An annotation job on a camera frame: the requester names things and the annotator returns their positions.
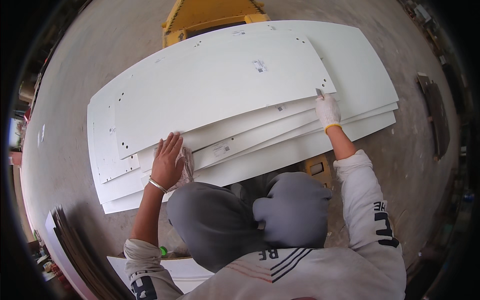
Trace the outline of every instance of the bangle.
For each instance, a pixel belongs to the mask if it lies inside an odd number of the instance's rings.
[[[163,188],[163,186],[161,186],[161,185],[159,185],[158,183],[156,183],[155,180],[153,180],[153,179],[150,178],[150,179],[148,180],[148,182],[151,183],[151,184],[153,184],[153,185],[155,185],[156,187],[158,187],[163,193],[165,193],[165,194],[167,193],[167,190],[165,190],[165,189]]]
[[[340,124],[337,124],[337,123],[335,123],[335,124],[330,124],[330,125],[325,126],[324,132],[327,133],[327,129],[330,128],[330,127],[332,127],[332,126],[338,126],[338,127],[342,128],[342,126],[341,126]]]

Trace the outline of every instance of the white work glove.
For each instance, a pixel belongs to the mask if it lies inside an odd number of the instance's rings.
[[[342,120],[340,108],[332,95],[324,94],[323,96],[318,96],[315,111],[325,132],[330,126],[340,126],[340,120]]]

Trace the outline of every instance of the barcode label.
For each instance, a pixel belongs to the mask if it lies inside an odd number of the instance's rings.
[[[252,62],[259,73],[268,71],[267,67],[265,66],[265,63],[262,60],[254,60]]]
[[[213,145],[213,155],[215,157],[222,156],[226,154],[228,151],[230,151],[230,145],[226,140]]]
[[[243,31],[243,30],[239,30],[239,31],[234,31],[234,32],[232,32],[232,35],[233,35],[233,36],[242,36],[242,35],[244,35],[244,34],[245,34],[245,31]]]
[[[276,105],[275,108],[278,109],[278,111],[283,111],[287,109],[287,106],[285,104],[280,104],[280,105]]]

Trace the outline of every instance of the black stripe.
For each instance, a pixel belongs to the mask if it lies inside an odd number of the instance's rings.
[[[277,281],[277,280],[279,280],[280,278],[282,278],[283,275],[285,275],[286,273],[290,272],[290,271],[299,263],[299,261],[301,261],[302,258],[304,258],[305,256],[307,256],[312,250],[313,250],[313,249],[308,250],[308,252],[305,253],[305,255],[303,255],[301,258],[299,258],[299,259],[297,260],[297,262],[296,262],[290,269],[288,269],[287,271],[285,271],[284,273],[282,273],[282,275],[280,275],[279,277],[277,277],[277,278],[275,278],[274,280],[272,280],[272,283],[274,283],[275,281]]]
[[[302,253],[305,252],[305,250],[307,250],[307,248],[303,248],[303,250],[297,254],[297,256],[295,256],[288,264],[286,264],[285,266],[281,267],[280,269],[276,270],[275,272],[273,272],[270,276],[273,276],[275,274],[277,274],[278,272],[280,272],[281,270],[285,269],[286,267],[288,267],[288,265],[290,265],[297,257],[299,257]]]
[[[284,263],[287,259],[289,259],[295,252],[297,252],[298,249],[300,249],[300,248],[295,249],[295,251],[292,252],[292,253],[290,253],[290,255],[287,256],[283,261],[281,261],[281,262],[277,263],[276,265],[274,265],[274,266],[270,269],[270,271],[272,271],[273,269],[275,269],[275,268],[278,267],[279,265],[283,264],[283,263]]]

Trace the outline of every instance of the silver bracelet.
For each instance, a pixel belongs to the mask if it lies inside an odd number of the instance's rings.
[[[167,190],[165,190],[165,189],[163,188],[163,186],[161,186],[161,185],[159,185],[158,183],[156,183],[155,180],[153,180],[153,179],[150,178],[150,179],[148,180],[148,182],[151,183],[151,184],[153,184],[153,185],[155,185],[156,187],[158,187],[163,193],[165,193],[165,194],[167,193]]]

